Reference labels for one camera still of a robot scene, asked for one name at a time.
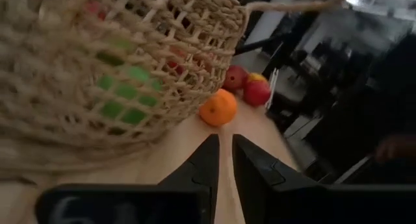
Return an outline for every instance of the green fruit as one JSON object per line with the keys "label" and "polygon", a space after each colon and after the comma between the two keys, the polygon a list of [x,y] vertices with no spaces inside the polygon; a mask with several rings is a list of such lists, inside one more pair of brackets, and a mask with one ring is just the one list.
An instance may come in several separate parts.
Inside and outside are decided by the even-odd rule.
{"label": "green fruit", "polygon": [[[150,73],[146,71],[145,69],[142,69],[137,66],[132,66],[127,70],[127,75],[137,81],[140,82],[148,82],[150,80]],[[103,88],[104,90],[109,90],[112,85],[114,85],[114,79],[110,76],[103,76],[98,80],[97,85],[100,88]],[[153,81],[151,84],[151,87],[154,90],[161,91],[162,85],[160,81]],[[140,95],[137,92],[137,89],[126,83],[118,83],[116,89],[114,90],[114,93],[119,96],[123,97],[127,100],[132,100],[137,97],[137,95]],[[157,104],[157,100],[154,97],[151,96],[140,96],[138,98],[138,102],[142,105],[146,106],[155,106]],[[100,110],[100,113],[102,116],[115,119],[117,116],[123,111],[125,107],[123,104],[117,102],[117,101],[108,101],[105,103],[103,108]],[[146,117],[146,114],[138,109],[131,108],[129,109],[124,115],[122,116],[121,120],[124,123],[129,123],[132,125],[136,125],[140,123],[144,118]]]}
{"label": "green fruit", "polygon": [[134,51],[136,49],[136,45],[134,43],[122,38],[110,38],[109,43],[127,51]]}
{"label": "green fruit", "polygon": [[96,58],[111,66],[121,66],[124,64],[124,61],[121,58],[104,52],[98,52]]}

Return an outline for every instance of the apple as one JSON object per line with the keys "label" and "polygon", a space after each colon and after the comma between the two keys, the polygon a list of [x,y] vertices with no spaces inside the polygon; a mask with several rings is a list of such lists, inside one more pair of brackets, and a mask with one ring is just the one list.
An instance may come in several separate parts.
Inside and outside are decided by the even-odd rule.
{"label": "apple", "polygon": [[267,82],[251,81],[246,83],[242,98],[247,104],[257,107],[266,104],[271,95]]}
{"label": "apple", "polygon": [[107,16],[104,8],[105,7],[99,1],[95,0],[89,0],[85,5],[86,11],[95,14],[102,21],[105,20],[105,17]]}
{"label": "apple", "polygon": [[[177,56],[179,56],[183,59],[186,59],[186,57],[187,57],[187,54],[185,52],[183,52],[182,50],[180,50],[179,48],[177,48],[175,46],[171,45],[169,50],[170,50],[170,52],[174,53],[175,55],[177,55]],[[168,64],[169,68],[174,68],[178,75],[181,75],[183,73],[183,67],[178,66],[176,62],[169,60],[169,61],[167,61],[167,64]]]}
{"label": "apple", "polygon": [[251,82],[251,81],[264,81],[264,82],[268,82],[268,80],[264,76],[262,76],[262,75],[260,75],[258,73],[250,73],[248,75],[247,82]]}
{"label": "apple", "polygon": [[247,72],[242,68],[242,66],[231,65],[228,67],[226,79],[222,87],[231,92],[237,91],[243,88],[247,75]]}

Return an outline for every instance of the table surface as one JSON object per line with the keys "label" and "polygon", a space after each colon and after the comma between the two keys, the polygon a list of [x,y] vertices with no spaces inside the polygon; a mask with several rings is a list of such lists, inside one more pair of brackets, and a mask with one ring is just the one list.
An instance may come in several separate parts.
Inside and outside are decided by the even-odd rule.
{"label": "table surface", "polygon": [[220,138],[220,173],[215,223],[244,223],[233,175],[231,142],[233,134],[241,134],[298,170],[291,152],[274,123],[262,108],[254,109],[239,101],[235,119],[217,129],[206,125],[198,116],[191,116],[172,129],[154,147],[136,159],[110,168],[84,173],[27,175],[37,186],[16,182],[0,182],[0,223],[36,224],[33,205],[39,194],[64,183],[157,184],[178,168],[210,135]]}

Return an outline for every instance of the woven basket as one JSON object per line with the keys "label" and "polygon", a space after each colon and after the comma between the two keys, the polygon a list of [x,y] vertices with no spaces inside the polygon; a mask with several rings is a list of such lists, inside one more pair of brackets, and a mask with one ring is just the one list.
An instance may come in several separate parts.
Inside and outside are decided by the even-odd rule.
{"label": "woven basket", "polygon": [[224,81],[253,10],[236,0],[0,0],[0,169],[124,160]]}

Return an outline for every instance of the wall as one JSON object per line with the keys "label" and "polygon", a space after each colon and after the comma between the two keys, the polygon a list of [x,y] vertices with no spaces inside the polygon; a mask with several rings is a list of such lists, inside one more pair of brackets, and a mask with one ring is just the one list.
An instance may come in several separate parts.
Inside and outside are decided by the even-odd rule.
{"label": "wall", "polygon": [[390,48],[409,28],[409,21],[359,16],[351,10],[340,9],[321,14],[300,47],[311,52],[323,38],[333,37],[348,42],[355,50],[377,54]]}
{"label": "wall", "polygon": [[[291,1],[294,0],[271,0],[272,3]],[[258,42],[259,40],[269,38],[285,14],[285,12],[265,12],[257,22],[257,25],[254,27],[253,31],[248,36],[245,44]]]}

